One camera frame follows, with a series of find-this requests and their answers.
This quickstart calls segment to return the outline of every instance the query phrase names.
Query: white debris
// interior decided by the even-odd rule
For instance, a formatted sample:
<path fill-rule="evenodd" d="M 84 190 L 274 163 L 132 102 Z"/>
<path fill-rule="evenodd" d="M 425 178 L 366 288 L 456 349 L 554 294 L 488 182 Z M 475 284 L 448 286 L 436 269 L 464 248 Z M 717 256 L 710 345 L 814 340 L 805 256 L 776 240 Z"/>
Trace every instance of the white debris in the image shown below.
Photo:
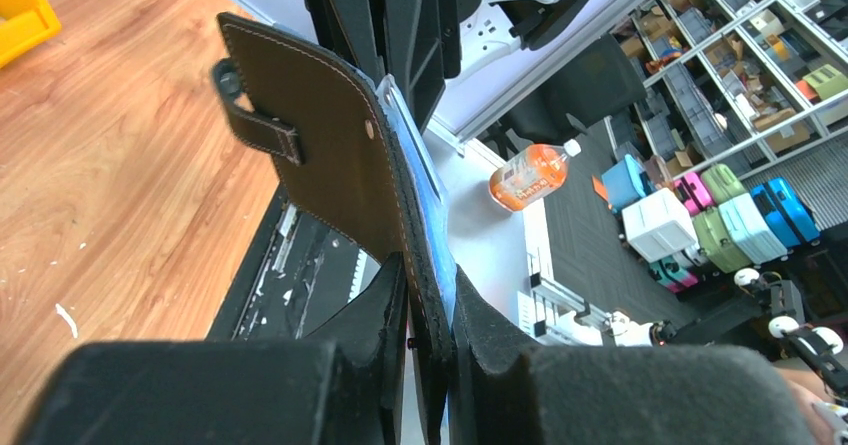
<path fill-rule="evenodd" d="M 71 317 L 71 315 L 67 312 L 67 310 L 65 310 L 65 307 L 63 307 L 63 306 L 61 306 L 57 303 L 56 304 L 56 313 L 58 313 L 59 316 L 62 317 L 62 320 L 67 322 L 68 326 L 71 327 L 71 335 L 73 335 L 74 338 L 79 338 L 79 330 L 77 329 L 77 322 L 75 322 L 74 319 Z"/>

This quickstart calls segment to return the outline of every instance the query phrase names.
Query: plastic bottle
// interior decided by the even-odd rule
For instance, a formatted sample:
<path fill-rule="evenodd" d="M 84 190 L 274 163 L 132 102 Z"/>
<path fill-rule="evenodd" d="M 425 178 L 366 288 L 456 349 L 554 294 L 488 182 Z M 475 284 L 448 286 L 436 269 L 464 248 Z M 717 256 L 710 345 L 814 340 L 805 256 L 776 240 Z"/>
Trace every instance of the plastic bottle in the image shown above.
<path fill-rule="evenodd" d="M 489 192 L 495 201 L 511 212 L 550 195 L 565 183 L 568 161 L 580 153 L 580 144 L 534 144 L 512 157 L 489 178 Z"/>

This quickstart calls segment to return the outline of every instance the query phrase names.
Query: wooden table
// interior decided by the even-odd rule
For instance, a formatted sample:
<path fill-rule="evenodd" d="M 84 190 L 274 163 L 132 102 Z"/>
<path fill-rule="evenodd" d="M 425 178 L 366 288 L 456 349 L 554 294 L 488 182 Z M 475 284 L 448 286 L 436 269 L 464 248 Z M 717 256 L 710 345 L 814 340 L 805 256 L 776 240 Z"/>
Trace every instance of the wooden table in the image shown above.
<path fill-rule="evenodd" d="M 276 186 L 208 79 L 228 0 L 49 1 L 0 69 L 0 443 L 82 343 L 203 338 Z"/>

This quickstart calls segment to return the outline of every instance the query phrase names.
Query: yellow bin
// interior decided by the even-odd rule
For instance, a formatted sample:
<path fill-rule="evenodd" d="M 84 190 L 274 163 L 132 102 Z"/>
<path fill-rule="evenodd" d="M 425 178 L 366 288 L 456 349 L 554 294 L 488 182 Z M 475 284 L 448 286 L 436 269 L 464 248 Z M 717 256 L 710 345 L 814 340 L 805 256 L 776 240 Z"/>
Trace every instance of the yellow bin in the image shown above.
<path fill-rule="evenodd" d="M 47 0 L 0 0 L 0 67 L 61 28 Z"/>

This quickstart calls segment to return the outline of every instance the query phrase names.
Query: black office chair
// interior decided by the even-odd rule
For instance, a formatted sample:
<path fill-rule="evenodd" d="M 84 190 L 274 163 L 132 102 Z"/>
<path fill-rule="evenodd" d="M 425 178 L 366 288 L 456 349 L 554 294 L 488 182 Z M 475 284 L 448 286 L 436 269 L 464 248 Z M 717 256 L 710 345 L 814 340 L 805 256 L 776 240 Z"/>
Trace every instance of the black office chair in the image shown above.
<path fill-rule="evenodd" d="M 518 153 L 509 130 L 533 143 L 561 145 L 645 97 L 642 78 L 607 34 L 502 116 L 483 141 L 494 142 L 505 159 Z"/>

